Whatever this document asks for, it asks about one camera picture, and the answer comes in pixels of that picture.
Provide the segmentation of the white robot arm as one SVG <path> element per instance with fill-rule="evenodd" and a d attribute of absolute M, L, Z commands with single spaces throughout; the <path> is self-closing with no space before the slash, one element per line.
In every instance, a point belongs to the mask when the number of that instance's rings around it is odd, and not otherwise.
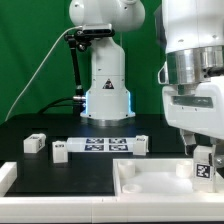
<path fill-rule="evenodd" d="M 166 121 L 181 132 L 187 154 L 197 134 L 211 138 L 208 162 L 224 167 L 224 0 L 160 0 L 143 45 L 154 40 L 164 51 L 158 71 Z M 124 57 L 117 32 L 144 25 L 141 0 L 72 0 L 69 16 L 79 27 L 77 47 L 92 49 L 91 87 L 81 116 L 101 125 L 134 116 L 124 81 Z"/>

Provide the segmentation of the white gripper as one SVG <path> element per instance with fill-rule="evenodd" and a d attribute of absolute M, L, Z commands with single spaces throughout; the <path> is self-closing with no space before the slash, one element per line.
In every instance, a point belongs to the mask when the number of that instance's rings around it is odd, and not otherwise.
<path fill-rule="evenodd" d="M 179 95 L 176 86 L 165 86 L 162 98 L 167 123 L 181 129 L 185 154 L 192 156 L 197 147 L 194 133 L 213 137 L 210 165 L 224 168 L 224 76 L 200 83 L 193 95 Z"/>

